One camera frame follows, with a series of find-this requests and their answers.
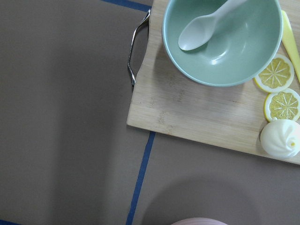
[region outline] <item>yellow utensil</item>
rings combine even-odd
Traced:
[[[292,27],[291,27],[291,24],[290,24],[289,18],[287,17],[286,12],[281,10],[281,13],[282,13],[282,18],[283,18],[282,42],[283,42],[285,49],[292,61],[296,75],[300,82],[300,57],[299,57],[295,37],[294,37]]]

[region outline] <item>bamboo board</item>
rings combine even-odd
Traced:
[[[300,1],[279,2],[289,16],[299,51]],[[167,3],[168,0],[153,2],[147,50],[137,74],[127,124],[272,158],[259,141],[267,124],[263,114],[267,93],[252,80],[229,88],[211,87],[195,83],[178,71],[166,55],[161,38]],[[282,44],[278,53],[287,56]],[[297,76],[290,88],[300,93]],[[285,161],[300,164],[300,154]]]

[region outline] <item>bowl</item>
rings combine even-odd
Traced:
[[[244,83],[262,72],[278,51],[283,30],[278,0],[248,0],[225,16],[206,44],[181,50],[178,38],[185,26],[225,2],[170,0],[165,10],[165,50],[179,71],[198,83],[219,87]]]

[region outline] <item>silver handle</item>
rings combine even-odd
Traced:
[[[146,16],[143,18],[143,20],[141,21],[141,23],[136,27],[136,29],[135,29],[135,31],[133,33],[133,36],[132,36],[131,47],[130,47],[130,52],[129,52],[129,56],[128,56],[128,63],[127,63],[127,68],[128,68],[128,71],[130,72],[130,76],[131,76],[131,84],[132,84],[132,86],[135,85],[135,77],[136,76],[135,76],[134,72],[131,69],[130,61],[131,61],[131,55],[132,55],[133,45],[135,43],[136,32],[137,32],[137,30],[141,26],[149,23],[150,13],[151,13],[151,9],[148,10]]]

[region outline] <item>blue tape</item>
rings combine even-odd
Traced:
[[[142,163],[141,163],[140,171],[139,171],[139,174],[137,176],[137,180],[136,180],[136,184],[135,184],[135,190],[133,192],[133,197],[132,197],[132,200],[131,200],[130,210],[129,210],[127,220],[126,220],[126,225],[132,225],[133,218],[135,216],[137,201],[139,199],[140,192],[141,192],[141,189],[142,189],[142,184],[143,184],[143,181],[144,181],[144,177],[145,177],[145,173],[146,173],[146,169],[147,169],[147,165],[148,165],[148,161],[149,161],[149,157],[150,157],[154,137],[155,137],[155,132],[150,131],[148,142],[146,144],[144,155],[142,157]]]
[[[138,3],[138,2],[134,2],[134,1],[129,1],[129,0],[102,0],[102,1],[109,2],[109,3],[115,4],[115,5],[119,5],[119,6],[124,6],[127,8],[140,10],[143,12],[147,12],[151,8],[151,6],[144,5],[142,3]]]
[[[0,225],[19,225],[19,224],[15,224],[15,223],[12,223],[12,222],[0,220]]]

